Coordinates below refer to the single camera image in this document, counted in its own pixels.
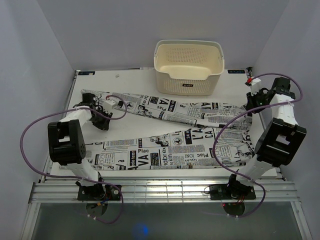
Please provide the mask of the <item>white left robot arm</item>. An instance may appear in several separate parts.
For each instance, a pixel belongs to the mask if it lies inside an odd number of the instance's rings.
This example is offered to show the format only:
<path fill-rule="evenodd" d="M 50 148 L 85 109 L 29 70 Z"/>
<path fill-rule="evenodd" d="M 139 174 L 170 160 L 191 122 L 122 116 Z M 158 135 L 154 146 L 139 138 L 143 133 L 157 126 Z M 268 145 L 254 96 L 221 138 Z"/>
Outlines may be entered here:
<path fill-rule="evenodd" d="M 101 182 L 100 173 L 85 160 L 86 145 L 82 126 L 91 122 L 99 130 L 109 129 L 111 110 L 117 102 L 99 100 L 93 93 L 83 93 L 82 101 L 73 106 L 63 119 L 47 126 L 49 156 L 54 163 L 67 167 L 75 176 Z"/>

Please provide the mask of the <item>newspaper print trousers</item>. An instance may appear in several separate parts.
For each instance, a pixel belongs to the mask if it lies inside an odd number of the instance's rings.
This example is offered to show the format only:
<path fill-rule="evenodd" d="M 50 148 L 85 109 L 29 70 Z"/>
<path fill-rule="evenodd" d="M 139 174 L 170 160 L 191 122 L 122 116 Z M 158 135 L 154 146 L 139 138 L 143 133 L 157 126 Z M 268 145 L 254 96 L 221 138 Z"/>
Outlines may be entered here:
<path fill-rule="evenodd" d="M 95 170 L 239 167 L 254 156 L 250 136 L 253 117 L 243 106 L 182 103 L 132 93 L 95 91 L 94 95 L 100 101 L 123 99 L 120 110 L 129 114 L 189 126 L 162 135 L 89 143 L 85 159 Z"/>

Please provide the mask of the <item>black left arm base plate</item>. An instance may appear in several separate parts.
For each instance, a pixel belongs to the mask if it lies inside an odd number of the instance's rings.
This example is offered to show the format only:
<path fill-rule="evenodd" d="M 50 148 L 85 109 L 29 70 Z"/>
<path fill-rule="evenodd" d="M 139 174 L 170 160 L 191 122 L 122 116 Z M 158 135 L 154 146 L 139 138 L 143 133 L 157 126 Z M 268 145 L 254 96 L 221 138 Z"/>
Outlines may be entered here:
<path fill-rule="evenodd" d="M 121 185 L 102 185 L 80 186 L 78 189 L 78 201 L 119 201 L 121 199 Z"/>

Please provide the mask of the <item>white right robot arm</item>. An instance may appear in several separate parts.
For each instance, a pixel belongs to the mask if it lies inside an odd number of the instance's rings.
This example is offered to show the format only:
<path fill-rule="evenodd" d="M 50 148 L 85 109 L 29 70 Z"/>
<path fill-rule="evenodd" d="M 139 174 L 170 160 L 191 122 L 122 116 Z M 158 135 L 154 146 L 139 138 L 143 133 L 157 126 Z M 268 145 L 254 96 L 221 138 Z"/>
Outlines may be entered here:
<path fill-rule="evenodd" d="M 250 87 L 246 110 L 259 113 L 270 105 L 272 119 L 255 145 L 253 158 L 239 174 L 229 177 L 225 191 L 232 199 L 252 194 L 253 182 L 268 170 L 287 166 L 307 134 L 295 119 L 293 101 L 296 96 L 290 90 L 290 79 L 277 77 L 270 89 L 263 88 L 257 77 L 248 79 L 246 85 Z"/>

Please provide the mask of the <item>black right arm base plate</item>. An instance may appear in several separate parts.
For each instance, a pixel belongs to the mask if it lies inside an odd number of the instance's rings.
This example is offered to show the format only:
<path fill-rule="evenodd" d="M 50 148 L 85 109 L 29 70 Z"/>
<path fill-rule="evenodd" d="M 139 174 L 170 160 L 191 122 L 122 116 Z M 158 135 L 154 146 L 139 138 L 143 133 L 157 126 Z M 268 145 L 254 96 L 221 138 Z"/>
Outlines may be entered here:
<path fill-rule="evenodd" d="M 230 184 L 213 184 L 209 187 L 211 200 L 255 200 L 255 190 L 251 186 L 237 187 Z"/>

